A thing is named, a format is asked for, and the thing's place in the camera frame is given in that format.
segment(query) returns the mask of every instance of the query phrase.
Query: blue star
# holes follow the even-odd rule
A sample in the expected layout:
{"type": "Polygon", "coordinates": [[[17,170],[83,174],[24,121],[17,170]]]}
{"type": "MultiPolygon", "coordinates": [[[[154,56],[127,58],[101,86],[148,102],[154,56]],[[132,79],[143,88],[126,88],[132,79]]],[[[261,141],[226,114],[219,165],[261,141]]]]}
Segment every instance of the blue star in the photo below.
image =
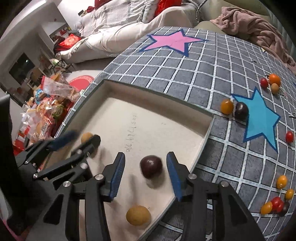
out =
{"type": "Polygon", "coordinates": [[[151,49],[168,47],[174,51],[177,51],[180,54],[189,56],[188,53],[188,44],[194,42],[205,42],[206,39],[194,38],[186,36],[183,29],[173,32],[169,35],[155,35],[148,34],[149,38],[152,39],[152,43],[140,49],[139,52],[148,51],[151,49]]]}
{"type": "Polygon", "coordinates": [[[232,94],[238,101],[245,103],[249,108],[247,128],[244,133],[243,142],[264,136],[271,147],[277,151],[274,127],[281,116],[268,108],[257,88],[254,89],[251,98],[232,94]]]}

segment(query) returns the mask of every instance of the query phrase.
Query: cherry tomato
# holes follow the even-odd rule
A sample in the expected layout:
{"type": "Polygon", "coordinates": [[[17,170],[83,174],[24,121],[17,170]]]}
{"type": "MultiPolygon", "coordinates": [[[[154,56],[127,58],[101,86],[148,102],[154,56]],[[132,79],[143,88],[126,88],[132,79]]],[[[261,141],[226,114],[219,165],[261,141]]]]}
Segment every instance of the cherry tomato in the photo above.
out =
{"type": "Polygon", "coordinates": [[[260,85],[263,89],[266,89],[268,87],[268,81],[266,78],[261,78],[260,79],[260,85]]]}
{"type": "Polygon", "coordinates": [[[279,86],[276,83],[273,83],[270,86],[270,89],[273,95],[277,95],[279,93],[279,86]]]}
{"type": "Polygon", "coordinates": [[[291,143],[294,140],[294,134],[291,131],[288,131],[286,134],[286,142],[291,143]]]}
{"type": "Polygon", "coordinates": [[[221,112],[225,115],[230,115],[233,111],[233,103],[229,99],[225,99],[221,102],[221,112]]]}
{"type": "Polygon", "coordinates": [[[292,199],[293,195],[294,195],[294,190],[293,189],[288,189],[286,194],[285,194],[285,199],[290,200],[290,199],[292,199]]]}
{"type": "Polygon", "coordinates": [[[281,200],[280,204],[276,208],[276,213],[280,213],[283,210],[283,207],[284,207],[284,202],[281,200]]]}
{"type": "Polygon", "coordinates": [[[280,215],[284,216],[288,212],[289,208],[290,208],[290,203],[288,201],[284,202],[284,206],[283,206],[283,209],[281,210],[280,215]]]}
{"type": "Polygon", "coordinates": [[[272,210],[276,210],[279,206],[279,204],[281,203],[281,198],[280,197],[274,197],[272,200],[271,200],[271,203],[272,203],[272,210]]]}
{"type": "Polygon", "coordinates": [[[278,189],[282,189],[287,185],[287,182],[288,182],[287,177],[285,175],[281,175],[276,181],[276,187],[278,189]]]}
{"type": "Polygon", "coordinates": [[[262,207],[261,207],[261,211],[260,213],[261,214],[268,214],[270,213],[272,210],[272,203],[271,202],[267,202],[266,204],[264,204],[262,207]]]}
{"type": "Polygon", "coordinates": [[[281,78],[278,75],[270,74],[268,79],[271,85],[276,83],[279,87],[281,86],[281,78]]]}

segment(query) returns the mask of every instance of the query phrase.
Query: window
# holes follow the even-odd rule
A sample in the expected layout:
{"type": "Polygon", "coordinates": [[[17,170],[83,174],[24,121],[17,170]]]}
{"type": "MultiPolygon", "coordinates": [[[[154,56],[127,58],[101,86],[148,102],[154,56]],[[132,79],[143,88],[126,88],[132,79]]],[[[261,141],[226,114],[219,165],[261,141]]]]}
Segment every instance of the window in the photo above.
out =
{"type": "Polygon", "coordinates": [[[24,82],[28,72],[34,68],[33,62],[23,53],[15,62],[9,73],[20,84],[24,82]]]}

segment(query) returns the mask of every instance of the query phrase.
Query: table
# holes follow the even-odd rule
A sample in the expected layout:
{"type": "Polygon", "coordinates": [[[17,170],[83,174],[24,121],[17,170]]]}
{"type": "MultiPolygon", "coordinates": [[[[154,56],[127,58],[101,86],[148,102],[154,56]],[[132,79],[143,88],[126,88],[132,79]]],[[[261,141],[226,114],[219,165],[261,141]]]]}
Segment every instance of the table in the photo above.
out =
{"type": "MultiPolygon", "coordinates": [[[[162,27],[152,33],[168,35],[179,29],[162,27]]],[[[183,30],[187,36],[209,41],[189,44],[189,56],[185,57],[166,47],[139,52],[152,43],[144,36],[98,75],[73,108],[77,109],[100,81],[110,79],[162,92],[209,110],[216,119],[194,173],[215,183],[227,180],[249,208],[266,240],[274,240],[288,222],[296,197],[290,200],[290,209],[284,217],[261,216],[260,208],[275,196],[284,199],[285,190],[295,189],[295,143],[287,145],[285,134],[287,130],[295,133],[295,120],[288,116],[295,112],[296,78],[281,62],[247,41],[205,30],[183,30]],[[274,96],[269,89],[261,89],[259,79],[269,73],[281,77],[285,96],[274,96]],[[251,97],[255,87],[266,105],[281,116],[276,125],[278,154],[263,137],[243,143],[245,123],[220,112],[221,101],[231,98],[231,93],[251,97]],[[278,190],[276,179],[283,174],[288,184],[278,190]]],[[[57,135],[74,110],[69,112],[57,135]]],[[[209,217],[212,214],[211,202],[207,213],[209,217]]],[[[185,218],[185,205],[175,202],[146,240],[180,240],[185,218]]],[[[210,218],[207,224],[207,240],[211,240],[210,218]]]]}

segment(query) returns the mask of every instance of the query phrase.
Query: yellow fruit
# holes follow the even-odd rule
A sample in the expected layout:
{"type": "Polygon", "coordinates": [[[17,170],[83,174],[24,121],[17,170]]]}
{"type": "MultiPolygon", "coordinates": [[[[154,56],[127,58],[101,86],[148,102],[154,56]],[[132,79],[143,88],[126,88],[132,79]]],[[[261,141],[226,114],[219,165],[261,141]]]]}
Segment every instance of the yellow fruit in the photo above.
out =
{"type": "Polygon", "coordinates": [[[260,213],[261,214],[269,214],[272,210],[272,203],[271,202],[267,202],[266,204],[264,204],[262,207],[261,207],[261,211],[260,213]]]}
{"type": "Polygon", "coordinates": [[[285,199],[290,200],[290,199],[292,199],[293,195],[294,195],[294,190],[293,189],[288,189],[286,194],[285,194],[285,199]]]}
{"type": "Polygon", "coordinates": [[[277,95],[279,93],[279,86],[276,83],[273,83],[270,88],[272,94],[277,95]]]}
{"type": "Polygon", "coordinates": [[[141,226],[150,221],[151,215],[143,206],[133,206],[126,213],[126,220],[134,226],[141,226]]]}
{"type": "Polygon", "coordinates": [[[287,177],[285,175],[281,175],[276,181],[276,187],[278,189],[282,189],[287,185],[287,182],[288,182],[287,177]]]}
{"type": "Polygon", "coordinates": [[[225,99],[221,102],[220,110],[225,115],[230,115],[233,111],[233,103],[229,99],[225,99]]]}
{"type": "Polygon", "coordinates": [[[87,142],[89,138],[93,137],[93,134],[90,132],[86,132],[81,137],[81,143],[87,142]]]}

